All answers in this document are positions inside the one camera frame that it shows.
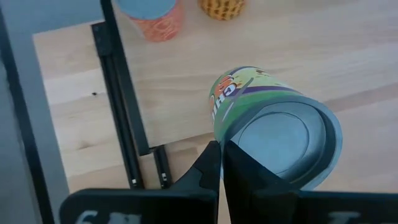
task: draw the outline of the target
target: can lid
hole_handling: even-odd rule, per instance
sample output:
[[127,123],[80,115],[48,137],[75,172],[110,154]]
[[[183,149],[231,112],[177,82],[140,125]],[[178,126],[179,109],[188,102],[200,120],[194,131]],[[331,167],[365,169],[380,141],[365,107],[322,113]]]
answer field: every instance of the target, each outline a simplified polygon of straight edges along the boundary
[[176,0],[116,0],[121,11],[130,17],[142,20],[158,19],[170,12]]
[[231,140],[279,177],[311,189],[326,178],[322,172],[329,174],[333,158],[340,155],[341,143],[336,148],[336,139],[330,139],[335,132],[317,108],[288,101],[263,107]]

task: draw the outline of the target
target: can rim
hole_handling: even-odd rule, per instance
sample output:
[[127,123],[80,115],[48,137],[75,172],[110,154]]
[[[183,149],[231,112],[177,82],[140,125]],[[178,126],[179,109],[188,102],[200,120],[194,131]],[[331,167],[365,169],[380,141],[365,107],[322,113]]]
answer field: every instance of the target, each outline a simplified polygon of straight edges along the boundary
[[250,122],[250,120],[252,120],[252,118],[255,117],[255,115],[257,115],[258,112],[260,112],[260,110],[262,110],[264,107],[276,103],[289,102],[303,103],[312,106],[319,112],[325,124],[325,130],[327,135],[326,141],[329,141],[331,147],[329,146],[330,149],[325,148],[324,150],[328,151],[330,154],[322,155],[319,161],[315,163],[314,167],[307,172],[307,176],[305,176],[305,178],[301,180],[295,180],[293,183],[291,183],[302,190],[314,189],[317,185],[322,183],[328,177],[333,168],[336,166],[343,145],[343,135],[337,117],[324,104],[316,100],[307,98],[306,96],[295,95],[279,96],[277,98],[258,102],[250,107],[246,113],[243,113],[238,119],[235,120],[235,122],[232,123],[232,125],[226,130],[226,134],[221,140],[220,144],[224,146],[225,143],[231,140],[235,134],[240,132],[240,130],[242,130],[245,125],[247,125],[247,123]]

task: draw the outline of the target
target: blue lid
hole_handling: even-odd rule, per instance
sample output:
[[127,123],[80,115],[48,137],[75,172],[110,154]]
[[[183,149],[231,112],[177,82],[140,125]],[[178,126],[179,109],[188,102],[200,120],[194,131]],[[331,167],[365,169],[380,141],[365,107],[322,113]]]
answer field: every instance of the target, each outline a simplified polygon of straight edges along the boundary
[[121,11],[142,20],[158,19],[170,12],[176,0],[116,0]]

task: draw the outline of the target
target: can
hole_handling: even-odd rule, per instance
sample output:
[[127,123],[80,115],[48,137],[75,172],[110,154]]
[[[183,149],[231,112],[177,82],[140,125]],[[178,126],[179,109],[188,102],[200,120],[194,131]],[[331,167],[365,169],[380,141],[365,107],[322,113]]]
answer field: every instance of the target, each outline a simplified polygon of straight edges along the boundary
[[181,0],[117,0],[117,3],[148,41],[170,40],[182,28],[184,15]]
[[211,18],[228,21],[240,15],[246,0],[198,0],[198,3]]
[[221,145],[235,142],[300,189],[320,184],[340,156],[343,138],[333,112],[261,68],[238,67],[220,76],[210,108]]

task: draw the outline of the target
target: wood grain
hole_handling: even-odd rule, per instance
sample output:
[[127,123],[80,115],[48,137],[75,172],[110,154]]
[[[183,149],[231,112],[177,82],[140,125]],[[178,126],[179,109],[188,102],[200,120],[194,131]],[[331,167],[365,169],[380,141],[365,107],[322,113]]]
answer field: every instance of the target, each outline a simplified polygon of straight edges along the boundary
[[[115,9],[149,143],[168,144],[175,177],[211,139],[202,134],[212,130],[213,82],[255,65],[326,103],[341,122],[340,161],[317,190],[398,192],[398,1],[252,0],[228,22],[183,4],[181,33],[156,44]],[[126,187],[89,24],[34,42],[71,190]],[[159,187],[153,157],[140,161],[146,186]]]

